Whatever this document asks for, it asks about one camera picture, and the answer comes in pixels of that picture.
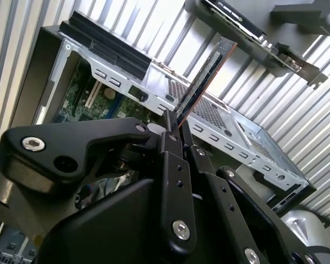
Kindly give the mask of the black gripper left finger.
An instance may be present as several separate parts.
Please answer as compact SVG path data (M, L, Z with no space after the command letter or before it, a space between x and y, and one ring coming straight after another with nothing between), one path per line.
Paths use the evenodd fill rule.
M161 189L182 180L192 192L180 127L166 111L161 125L117 118L7 130L0 139L0 221L43 243L61 221L142 180Z

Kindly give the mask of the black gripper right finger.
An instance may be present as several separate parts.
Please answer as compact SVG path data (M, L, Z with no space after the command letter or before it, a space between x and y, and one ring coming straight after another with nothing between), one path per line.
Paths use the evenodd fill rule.
M217 172L206 152L194 145L187 122L180 127L192 179L210 210L204 231L222 263L320 263L271 208L231 168Z

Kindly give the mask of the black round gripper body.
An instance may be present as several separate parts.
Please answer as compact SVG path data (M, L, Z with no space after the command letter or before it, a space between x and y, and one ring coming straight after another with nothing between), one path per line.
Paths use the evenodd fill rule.
M66 218L36 263L222 263L204 231L210 210L182 180L142 180Z

